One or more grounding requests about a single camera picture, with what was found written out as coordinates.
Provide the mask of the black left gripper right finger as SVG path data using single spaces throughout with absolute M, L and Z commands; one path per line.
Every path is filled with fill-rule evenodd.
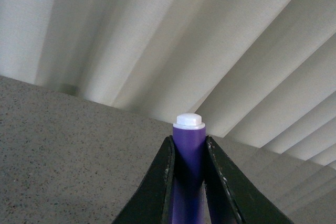
M 210 136 L 205 144 L 205 191 L 211 223 L 293 223 Z

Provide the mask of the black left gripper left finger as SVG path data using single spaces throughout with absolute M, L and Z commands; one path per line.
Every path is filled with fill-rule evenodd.
M 113 223 L 171 223 L 175 148 L 164 139 L 140 186 Z

